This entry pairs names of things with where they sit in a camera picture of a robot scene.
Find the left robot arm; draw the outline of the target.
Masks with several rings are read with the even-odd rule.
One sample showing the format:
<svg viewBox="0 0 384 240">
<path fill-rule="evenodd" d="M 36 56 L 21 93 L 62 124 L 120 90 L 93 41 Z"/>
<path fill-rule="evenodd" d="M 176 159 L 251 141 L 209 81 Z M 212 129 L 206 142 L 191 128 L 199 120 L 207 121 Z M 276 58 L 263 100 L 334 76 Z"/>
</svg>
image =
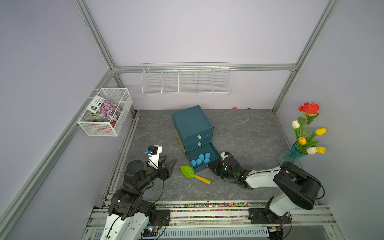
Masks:
<svg viewBox="0 0 384 240">
<path fill-rule="evenodd" d="M 138 240 L 148 227 L 154 233 L 156 227 L 164 231 L 170 224 L 169 210 L 158 211 L 155 202 L 143 200 L 156 179 L 164 182 L 171 177 L 177 163 L 176 159 L 168 161 L 166 155 L 160 155 L 160 160 L 157 169 L 140 160 L 128 163 L 123 186 L 111 198 L 102 240 Z"/>
</svg>

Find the teal bottom drawer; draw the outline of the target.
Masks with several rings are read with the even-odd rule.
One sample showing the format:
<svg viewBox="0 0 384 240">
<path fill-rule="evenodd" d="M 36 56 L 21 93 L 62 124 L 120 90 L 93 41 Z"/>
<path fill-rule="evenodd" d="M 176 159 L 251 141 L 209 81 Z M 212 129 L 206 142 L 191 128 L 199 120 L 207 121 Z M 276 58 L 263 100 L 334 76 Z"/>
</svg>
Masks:
<svg viewBox="0 0 384 240">
<path fill-rule="evenodd" d="M 212 167 L 221 160 L 221 155 L 212 142 L 188 150 L 185 152 L 185 155 L 190 161 L 194 173 L 199 173 L 206 168 Z"/>
</svg>

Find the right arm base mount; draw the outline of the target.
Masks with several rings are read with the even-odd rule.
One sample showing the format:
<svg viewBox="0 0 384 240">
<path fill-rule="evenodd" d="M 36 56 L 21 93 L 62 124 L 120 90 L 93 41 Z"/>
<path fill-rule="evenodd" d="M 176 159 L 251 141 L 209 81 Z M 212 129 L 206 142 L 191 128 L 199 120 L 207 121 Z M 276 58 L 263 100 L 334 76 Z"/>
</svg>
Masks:
<svg viewBox="0 0 384 240">
<path fill-rule="evenodd" d="M 292 223 L 292 219 L 288 213 L 285 213 L 283 216 L 279 217 L 270 210 L 259 208 L 249 209 L 248 219 L 251 221 L 252 225 L 283 225 Z"/>
</svg>

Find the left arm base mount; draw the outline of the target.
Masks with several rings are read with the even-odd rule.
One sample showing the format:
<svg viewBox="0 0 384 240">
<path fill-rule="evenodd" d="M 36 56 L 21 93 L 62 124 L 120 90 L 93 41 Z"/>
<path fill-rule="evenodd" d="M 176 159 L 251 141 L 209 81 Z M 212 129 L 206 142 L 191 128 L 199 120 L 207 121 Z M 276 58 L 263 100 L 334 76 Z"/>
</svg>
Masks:
<svg viewBox="0 0 384 240">
<path fill-rule="evenodd" d="M 171 220 L 170 210 L 157 210 L 155 207 L 140 208 L 139 213 L 148 218 L 148 226 L 169 226 Z"/>
</svg>

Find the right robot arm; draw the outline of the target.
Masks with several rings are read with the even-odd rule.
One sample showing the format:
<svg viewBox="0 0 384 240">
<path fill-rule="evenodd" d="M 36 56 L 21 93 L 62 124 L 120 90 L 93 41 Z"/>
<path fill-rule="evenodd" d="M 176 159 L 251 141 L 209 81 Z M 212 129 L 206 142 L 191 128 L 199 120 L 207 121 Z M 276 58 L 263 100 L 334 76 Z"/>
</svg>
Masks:
<svg viewBox="0 0 384 240">
<path fill-rule="evenodd" d="M 290 162 L 283 162 L 281 166 L 269 170 L 245 170 L 233 155 L 224 152 L 222 159 L 210 164 L 209 168 L 222 180 L 229 180 L 245 190 L 264 187 L 280 189 L 282 193 L 271 197 L 262 211 L 251 214 L 252 218 L 265 223 L 282 218 L 295 208 L 312 210 L 319 191 L 324 189 L 317 178 Z"/>
</svg>

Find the green trowel yellow handle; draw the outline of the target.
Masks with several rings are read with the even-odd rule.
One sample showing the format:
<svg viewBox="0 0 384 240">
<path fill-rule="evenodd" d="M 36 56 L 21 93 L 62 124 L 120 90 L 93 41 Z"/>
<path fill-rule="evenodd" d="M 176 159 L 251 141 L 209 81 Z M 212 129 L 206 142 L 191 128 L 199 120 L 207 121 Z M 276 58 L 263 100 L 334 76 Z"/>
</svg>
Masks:
<svg viewBox="0 0 384 240">
<path fill-rule="evenodd" d="M 201 181 L 201 182 L 203 182 L 203 183 L 205 183 L 207 185 L 211 185 L 212 184 L 211 180 L 196 175 L 194 170 L 193 170 L 193 168 L 191 168 L 191 167 L 181 166 L 180 169 L 181 169 L 183 175 L 185 177 L 187 177 L 188 179 L 197 179 L 197 180 L 199 180 L 199 181 Z"/>
</svg>

